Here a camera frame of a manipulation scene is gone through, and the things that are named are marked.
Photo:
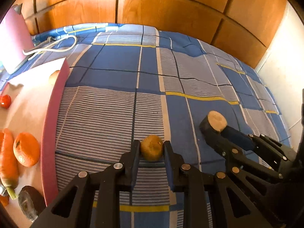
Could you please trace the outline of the wooden headboard panel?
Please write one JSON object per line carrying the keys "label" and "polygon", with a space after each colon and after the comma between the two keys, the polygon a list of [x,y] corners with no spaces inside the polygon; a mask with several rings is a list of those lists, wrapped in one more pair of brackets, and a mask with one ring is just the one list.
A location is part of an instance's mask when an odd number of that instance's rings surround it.
{"label": "wooden headboard panel", "polygon": [[16,0],[32,35],[68,25],[153,26],[203,40],[256,67],[283,19],[287,0]]}

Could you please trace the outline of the dark eggplant piece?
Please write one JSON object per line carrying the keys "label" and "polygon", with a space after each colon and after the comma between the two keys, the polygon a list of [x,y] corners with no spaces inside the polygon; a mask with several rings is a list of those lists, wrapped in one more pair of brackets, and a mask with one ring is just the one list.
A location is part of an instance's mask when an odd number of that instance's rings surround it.
{"label": "dark eggplant piece", "polygon": [[24,186],[21,189],[18,204],[31,222],[34,222],[46,208],[44,197],[32,186]]}

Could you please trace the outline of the large orange tangerine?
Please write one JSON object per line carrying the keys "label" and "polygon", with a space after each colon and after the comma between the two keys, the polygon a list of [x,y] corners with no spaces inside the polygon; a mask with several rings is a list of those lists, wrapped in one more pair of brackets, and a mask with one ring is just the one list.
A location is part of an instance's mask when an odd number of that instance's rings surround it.
{"label": "large orange tangerine", "polygon": [[39,142],[28,132],[21,132],[17,135],[14,140],[13,152],[17,161],[25,167],[37,164],[41,155]]}

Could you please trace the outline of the small yellow-brown kiwi fruit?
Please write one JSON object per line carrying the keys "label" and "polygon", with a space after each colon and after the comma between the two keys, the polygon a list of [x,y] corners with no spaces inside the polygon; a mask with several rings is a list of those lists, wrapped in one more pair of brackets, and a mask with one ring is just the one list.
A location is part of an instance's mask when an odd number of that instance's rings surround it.
{"label": "small yellow-brown kiwi fruit", "polygon": [[163,155],[163,141],[157,135],[149,135],[141,141],[140,151],[143,158],[149,162],[157,162]]}

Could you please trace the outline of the orange carrot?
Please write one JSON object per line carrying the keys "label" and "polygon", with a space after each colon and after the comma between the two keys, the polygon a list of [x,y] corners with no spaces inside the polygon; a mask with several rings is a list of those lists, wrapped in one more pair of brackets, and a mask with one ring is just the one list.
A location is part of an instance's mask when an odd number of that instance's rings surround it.
{"label": "orange carrot", "polygon": [[14,138],[8,128],[3,130],[1,145],[1,182],[12,200],[17,199],[15,189],[19,183],[17,159],[13,152]]}

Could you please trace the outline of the pink white storage box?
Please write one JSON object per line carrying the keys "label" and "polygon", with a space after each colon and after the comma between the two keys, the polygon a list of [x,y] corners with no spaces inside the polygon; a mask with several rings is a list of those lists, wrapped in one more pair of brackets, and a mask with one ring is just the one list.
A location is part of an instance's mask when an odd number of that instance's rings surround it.
{"label": "pink white storage box", "polygon": [[[8,128],[14,139],[21,132],[29,132],[41,145],[47,107],[55,87],[55,80],[50,82],[49,77],[57,70],[61,73],[62,70],[67,70],[69,75],[69,65],[65,58],[34,67],[8,81],[2,94],[8,94],[12,98],[12,104],[8,109],[1,108],[1,130]],[[22,187],[30,185],[43,195],[40,163],[39,160],[30,168],[18,163],[20,176],[15,189],[17,194]],[[31,226],[32,222],[23,214],[17,200],[10,199],[5,210],[17,227]]]}

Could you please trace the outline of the pink electric kettle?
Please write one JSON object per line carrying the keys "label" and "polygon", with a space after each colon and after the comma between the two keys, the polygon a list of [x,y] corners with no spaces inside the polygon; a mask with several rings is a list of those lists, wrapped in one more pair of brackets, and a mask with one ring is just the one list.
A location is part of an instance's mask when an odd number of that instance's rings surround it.
{"label": "pink electric kettle", "polygon": [[23,51],[34,48],[22,15],[22,4],[13,5],[1,21],[1,64],[13,74],[23,64]]}

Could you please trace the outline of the blue plaid bedsheet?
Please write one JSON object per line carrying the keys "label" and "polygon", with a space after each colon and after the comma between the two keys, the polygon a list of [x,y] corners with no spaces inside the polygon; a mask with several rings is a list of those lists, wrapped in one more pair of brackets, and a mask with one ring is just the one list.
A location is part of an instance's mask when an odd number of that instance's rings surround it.
{"label": "blue plaid bedsheet", "polygon": [[102,170],[150,134],[206,173],[224,170],[200,121],[210,110],[245,134],[290,143],[272,93],[255,70],[196,38],[133,24],[79,24],[32,36],[57,40],[18,71],[66,58],[53,169],[62,190],[81,169]]}

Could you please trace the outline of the orange fruit in box corner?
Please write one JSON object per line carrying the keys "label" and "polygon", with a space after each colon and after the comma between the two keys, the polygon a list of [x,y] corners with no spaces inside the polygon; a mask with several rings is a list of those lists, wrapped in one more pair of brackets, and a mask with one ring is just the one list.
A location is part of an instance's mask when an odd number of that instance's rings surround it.
{"label": "orange fruit in box corner", "polygon": [[9,204],[9,196],[0,195],[0,202],[3,205],[3,207],[6,207]]}

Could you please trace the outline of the small beige potato in box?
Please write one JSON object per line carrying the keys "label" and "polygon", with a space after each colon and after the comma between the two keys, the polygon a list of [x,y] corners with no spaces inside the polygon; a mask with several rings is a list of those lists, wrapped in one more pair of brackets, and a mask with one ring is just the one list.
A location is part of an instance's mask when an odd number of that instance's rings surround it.
{"label": "small beige potato in box", "polygon": [[59,73],[60,73],[60,70],[54,71],[49,77],[49,83],[54,84],[58,78]]}

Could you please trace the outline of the red tomato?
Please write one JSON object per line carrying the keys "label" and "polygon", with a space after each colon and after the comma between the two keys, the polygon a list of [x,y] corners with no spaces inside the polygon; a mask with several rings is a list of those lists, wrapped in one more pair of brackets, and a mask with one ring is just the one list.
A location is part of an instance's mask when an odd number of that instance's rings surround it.
{"label": "red tomato", "polygon": [[8,109],[11,105],[11,97],[9,95],[3,95],[0,97],[0,105],[4,109]]}

